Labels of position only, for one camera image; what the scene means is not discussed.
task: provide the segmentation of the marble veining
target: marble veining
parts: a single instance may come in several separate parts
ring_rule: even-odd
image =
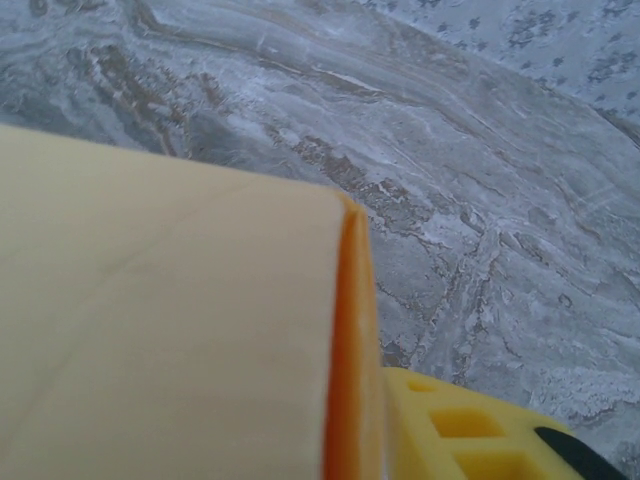
[[[586,104],[340,0],[0,0],[0,121],[339,187],[389,365],[640,478],[640,150]]]

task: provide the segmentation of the yellow plastic object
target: yellow plastic object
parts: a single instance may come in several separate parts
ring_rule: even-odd
[[[384,369],[389,480],[579,480],[534,432],[544,415],[401,368]]]

